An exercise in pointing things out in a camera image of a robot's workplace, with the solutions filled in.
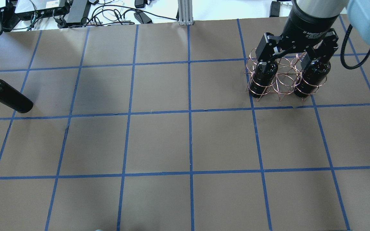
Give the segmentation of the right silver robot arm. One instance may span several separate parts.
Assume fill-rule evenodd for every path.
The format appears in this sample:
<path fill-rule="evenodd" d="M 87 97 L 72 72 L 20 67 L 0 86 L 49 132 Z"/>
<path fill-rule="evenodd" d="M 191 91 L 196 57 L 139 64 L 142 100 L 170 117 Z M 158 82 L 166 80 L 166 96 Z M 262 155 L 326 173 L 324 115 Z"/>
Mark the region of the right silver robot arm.
<path fill-rule="evenodd" d="M 330 60 L 337 39 L 331 29 L 345 8 L 352 28 L 370 46 L 370 0 L 293 0 L 279 36 L 265 33 L 256 49 L 259 64 L 270 66 L 287 54 L 306 52 L 310 60 Z"/>

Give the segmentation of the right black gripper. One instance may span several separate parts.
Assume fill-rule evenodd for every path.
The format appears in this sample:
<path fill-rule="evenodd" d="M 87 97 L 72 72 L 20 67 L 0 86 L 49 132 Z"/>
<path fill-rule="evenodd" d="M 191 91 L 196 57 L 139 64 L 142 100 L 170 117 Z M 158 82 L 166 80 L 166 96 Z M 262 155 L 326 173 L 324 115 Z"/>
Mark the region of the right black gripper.
<path fill-rule="evenodd" d="M 301 67 L 304 70 L 316 61 L 330 63 L 339 47 L 338 35 L 331 28 L 339 15 L 338 7 L 338 3 L 294 3 L 281 35 L 263 34 L 256 48 L 256 60 L 270 63 L 286 54 L 304 52 L 322 41 L 306 54 Z"/>

